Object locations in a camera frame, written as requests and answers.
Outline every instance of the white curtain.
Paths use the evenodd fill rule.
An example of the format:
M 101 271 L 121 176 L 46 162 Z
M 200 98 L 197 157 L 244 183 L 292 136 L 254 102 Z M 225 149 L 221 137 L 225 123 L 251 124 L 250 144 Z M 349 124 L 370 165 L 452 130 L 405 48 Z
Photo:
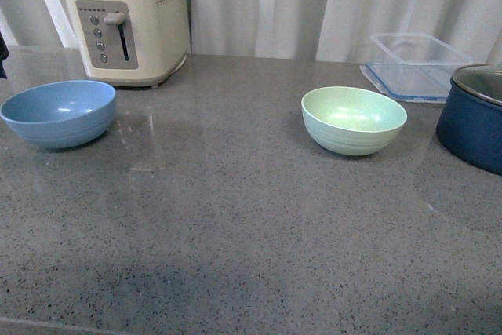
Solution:
M 502 64 L 502 0 L 188 0 L 192 52 L 363 63 L 377 32 L 424 32 Z M 64 0 L 0 0 L 8 44 L 76 47 Z

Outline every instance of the light green bowl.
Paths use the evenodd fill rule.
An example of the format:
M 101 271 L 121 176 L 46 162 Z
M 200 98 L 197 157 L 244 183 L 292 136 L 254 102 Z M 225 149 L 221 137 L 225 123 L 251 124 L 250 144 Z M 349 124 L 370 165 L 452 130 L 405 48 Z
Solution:
M 318 88 L 301 100 L 305 127 L 324 148 L 342 155 L 370 155 L 388 146 L 406 123 L 391 98 L 345 86 Z

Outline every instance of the navy blue pot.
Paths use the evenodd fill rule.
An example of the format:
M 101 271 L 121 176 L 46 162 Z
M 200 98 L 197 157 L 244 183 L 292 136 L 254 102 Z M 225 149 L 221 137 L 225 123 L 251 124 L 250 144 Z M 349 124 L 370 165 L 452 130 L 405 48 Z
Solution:
M 456 70 L 436 135 L 451 153 L 481 169 L 502 174 L 502 70 Z

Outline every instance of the cream toaster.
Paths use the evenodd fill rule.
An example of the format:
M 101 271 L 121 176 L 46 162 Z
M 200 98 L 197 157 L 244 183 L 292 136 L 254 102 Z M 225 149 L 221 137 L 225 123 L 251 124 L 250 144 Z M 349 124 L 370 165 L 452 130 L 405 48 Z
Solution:
M 186 0 L 66 0 L 87 76 L 156 87 L 190 48 Z

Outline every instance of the gray countertop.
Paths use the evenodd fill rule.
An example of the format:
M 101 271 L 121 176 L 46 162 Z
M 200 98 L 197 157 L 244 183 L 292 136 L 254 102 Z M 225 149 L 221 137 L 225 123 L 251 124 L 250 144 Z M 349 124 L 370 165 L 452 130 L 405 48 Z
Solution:
M 2 102 L 85 77 L 77 50 L 10 50 Z M 375 90 L 355 64 L 195 55 L 118 90 L 83 147 L 2 122 L 0 332 L 502 333 L 502 177 L 442 147 L 441 105 L 403 104 L 374 155 L 319 147 L 321 86 Z

